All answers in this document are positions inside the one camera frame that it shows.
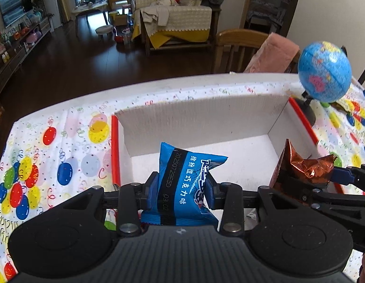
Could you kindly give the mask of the copper brown snack packet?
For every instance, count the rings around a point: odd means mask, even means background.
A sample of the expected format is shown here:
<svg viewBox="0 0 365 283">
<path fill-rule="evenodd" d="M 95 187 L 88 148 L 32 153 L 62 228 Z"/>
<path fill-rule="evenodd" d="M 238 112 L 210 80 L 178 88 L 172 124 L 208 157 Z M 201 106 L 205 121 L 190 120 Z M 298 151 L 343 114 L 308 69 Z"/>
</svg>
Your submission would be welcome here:
<svg viewBox="0 0 365 283">
<path fill-rule="evenodd" d="M 278 164 L 270 179 L 269 187 L 276 182 L 300 181 L 325 190 L 330 184 L 337 156 L 329 154 L 320 158 L 303 158 L 291 141 L 286 139 Z"/>
</svg>

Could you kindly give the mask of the blue snack packet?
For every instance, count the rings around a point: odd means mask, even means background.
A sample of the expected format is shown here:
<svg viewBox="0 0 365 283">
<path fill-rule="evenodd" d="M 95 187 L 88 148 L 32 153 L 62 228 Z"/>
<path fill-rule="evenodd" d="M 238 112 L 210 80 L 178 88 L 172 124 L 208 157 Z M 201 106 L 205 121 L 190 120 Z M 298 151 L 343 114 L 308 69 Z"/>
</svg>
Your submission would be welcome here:
<svg viewBox="0 0 365 283">
<path fill-rule="evenodd" d="M 194 153 L 166 142 L 160 145 L 156 192 L 140 220 L 150 225 L 218 226 L 204 204 L 208 172 L 227 161 L 226 156 Z"/>
</svg>

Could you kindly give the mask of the red cardboard box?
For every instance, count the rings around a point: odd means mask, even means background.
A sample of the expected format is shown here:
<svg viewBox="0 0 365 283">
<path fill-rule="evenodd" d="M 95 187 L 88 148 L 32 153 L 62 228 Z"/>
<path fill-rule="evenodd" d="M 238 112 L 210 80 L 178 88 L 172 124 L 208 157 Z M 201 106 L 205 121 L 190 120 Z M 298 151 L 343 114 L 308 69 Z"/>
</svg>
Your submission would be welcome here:
<svg viewBox="0 0 365 283">
<path fill-rule="evenodd" d="M 320 158 L 318 141 L 296 100 L 281 95 L 217 96 L 122 109 L 112 118 L 116 192 L 105 203 L 117 212 L 119 190 L 159 174 L 160 145 L 227 157 L 210 173 L 243 189 L 243 211 L 269 183 L 286 139 L 303 158 Z"/>
</svg>

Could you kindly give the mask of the opened wrapper near globe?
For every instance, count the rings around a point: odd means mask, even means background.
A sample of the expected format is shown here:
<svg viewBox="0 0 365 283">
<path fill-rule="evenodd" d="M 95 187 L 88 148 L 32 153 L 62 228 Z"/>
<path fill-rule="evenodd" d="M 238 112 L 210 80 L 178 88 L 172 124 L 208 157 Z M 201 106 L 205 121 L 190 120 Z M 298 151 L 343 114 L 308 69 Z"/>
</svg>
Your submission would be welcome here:
<svg viewBox="0 0 365 283">
<path fill-rule="evenodd" d="M 365 109 L 358 102 L 342 100 L 330 103 L 332 107 L 341 111 L 351 126 L 361 125 L 365 127 Z"/>
</svg>

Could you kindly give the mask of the balloon print tablecloth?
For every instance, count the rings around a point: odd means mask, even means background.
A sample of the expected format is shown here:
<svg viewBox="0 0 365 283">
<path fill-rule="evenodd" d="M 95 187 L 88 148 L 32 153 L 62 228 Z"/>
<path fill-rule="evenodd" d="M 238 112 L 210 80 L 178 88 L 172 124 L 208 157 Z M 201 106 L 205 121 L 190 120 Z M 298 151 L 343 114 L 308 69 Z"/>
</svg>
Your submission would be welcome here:
<svg viewBox="0 0 365 283">
<path fill-rule="evenodd" d="M 0 162 L 0 282 L 17 271 L 8 253 L 17 226 L 84 190 L 114 188 L 112 118 L 115 112 L 197 98 L 281 95 L 303 88 L 295 74 L 217 74 L 118 87 L 34 112 L 12 126 Z M 365 109 L 365 86 L 351 83 L 340 99 Z M 341 167 L 365 164 L 365 127 L 351 126 L 330 104 L 311 104 L 312 128 L 321 155 L 334 154 Z"/>
</svg>

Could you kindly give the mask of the blue desk globe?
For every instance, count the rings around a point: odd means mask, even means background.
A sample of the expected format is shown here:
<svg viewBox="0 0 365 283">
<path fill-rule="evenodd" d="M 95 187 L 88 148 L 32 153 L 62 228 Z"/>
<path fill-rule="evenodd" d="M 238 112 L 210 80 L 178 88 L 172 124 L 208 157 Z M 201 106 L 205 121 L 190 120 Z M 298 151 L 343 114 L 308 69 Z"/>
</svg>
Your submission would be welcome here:
<svg viewBox="0 0 365 283">
<path fill-rule="evenodd" d="M 352 69 L 344 46 L 331 42 L 307 45 L 298 60 L 298 77 L 304 88 L 296 103 L 311 126 L 316 117 L 310 103 L 313 100 L 333 103 L 342 98 L 351 85 Z"/>
</svg>

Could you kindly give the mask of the pink cloth on chair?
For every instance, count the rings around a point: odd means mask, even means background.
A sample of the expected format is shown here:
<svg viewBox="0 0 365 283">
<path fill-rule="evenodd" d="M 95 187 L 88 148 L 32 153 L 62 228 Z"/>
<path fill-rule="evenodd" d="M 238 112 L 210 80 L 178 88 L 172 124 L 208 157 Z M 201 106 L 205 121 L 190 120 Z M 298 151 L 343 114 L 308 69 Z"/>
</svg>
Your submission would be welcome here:
<svg viewBox="0 0 365 283">
<path fill-rule="evenodd" d="M 283 73 L 297 53 L 298 45 L 279 34 L 271 33 L 251 58 L 244 73 Z"/>
</svg>

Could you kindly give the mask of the wooden chair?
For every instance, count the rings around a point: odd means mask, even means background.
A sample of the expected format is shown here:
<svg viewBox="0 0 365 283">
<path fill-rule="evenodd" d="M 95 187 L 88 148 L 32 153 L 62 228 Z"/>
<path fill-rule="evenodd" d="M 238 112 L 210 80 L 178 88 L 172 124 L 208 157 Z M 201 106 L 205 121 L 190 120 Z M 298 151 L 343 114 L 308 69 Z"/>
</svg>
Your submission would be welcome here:
<svg viewBox="0 0 365 283">
<path fill-rule="evenodd" d="M 211 73 L 219 74 L 225 49 L 229 49 L 225 73 L 229 73 L 234 69 L 232 64 L 236 53 L 238 53 L 236 72 L 241 72 L 245 58 L 250 61 L 268 36 L 266 33 L 250 29 L 227 29 L 219 32 L 215 39 L 215 53 Z"/>
</svg>

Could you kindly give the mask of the small round stool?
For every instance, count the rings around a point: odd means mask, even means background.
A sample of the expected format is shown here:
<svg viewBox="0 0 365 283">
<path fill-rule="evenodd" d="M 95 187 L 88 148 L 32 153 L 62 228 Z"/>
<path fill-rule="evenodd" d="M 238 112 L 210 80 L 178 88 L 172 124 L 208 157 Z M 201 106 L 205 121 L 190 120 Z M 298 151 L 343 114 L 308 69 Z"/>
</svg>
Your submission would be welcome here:
<svg viewBox="0 0 365 283">
<path fill-rule="evenodd" d="M 100 26 L 95 30 L 100 40 L 103 40 L 104 35 L 111 37 L 113 32 L 113 26 L 111 24 Z"/>
</svg>

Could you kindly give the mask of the low tv cabinet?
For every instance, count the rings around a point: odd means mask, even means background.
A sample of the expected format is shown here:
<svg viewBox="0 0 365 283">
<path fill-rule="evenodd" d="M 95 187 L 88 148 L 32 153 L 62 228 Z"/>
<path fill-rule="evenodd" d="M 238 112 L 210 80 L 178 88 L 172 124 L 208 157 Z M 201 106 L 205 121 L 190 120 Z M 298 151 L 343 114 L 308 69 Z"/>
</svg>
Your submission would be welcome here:
<svg viewBox="0 0 365 283">
<path fill-rule="evenodd" d="M 21 68 L 23 61 L 42 39 L 51 32 L 52 22 L 46 17 L 40 23 L 29 27 L 27 33 L 13 43 L 9 51 L 9 60 L 0 65 L 0 94 L 11 76 Z"/>
</svg>

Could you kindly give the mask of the sofa with cream cover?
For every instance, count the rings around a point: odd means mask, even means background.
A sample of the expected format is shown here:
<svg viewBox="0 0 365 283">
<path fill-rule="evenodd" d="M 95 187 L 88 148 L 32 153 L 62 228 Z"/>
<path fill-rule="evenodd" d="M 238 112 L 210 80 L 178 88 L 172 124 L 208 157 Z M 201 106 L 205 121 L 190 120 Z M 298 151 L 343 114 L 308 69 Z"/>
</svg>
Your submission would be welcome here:
<svg viewBox="0 0 365 283">
<path fill-rule="evenodd" d="M 151 50 L 210 47 L 224 0 L 131 0 L 132 41 Z"/>
</svg>

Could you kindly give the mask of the wall television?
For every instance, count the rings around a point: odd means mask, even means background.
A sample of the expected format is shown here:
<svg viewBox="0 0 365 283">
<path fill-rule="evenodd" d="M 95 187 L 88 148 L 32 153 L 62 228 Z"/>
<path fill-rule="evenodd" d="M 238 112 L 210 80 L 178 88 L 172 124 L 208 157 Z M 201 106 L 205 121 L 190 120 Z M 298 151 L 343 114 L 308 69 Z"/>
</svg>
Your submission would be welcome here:
<svg viewBox="0 0 365 283">
<path fill-rule="evenodd" d="M 33 9 L 32 0 L 0 0 L 0 13 L 7 28 Z"/>
</svg>

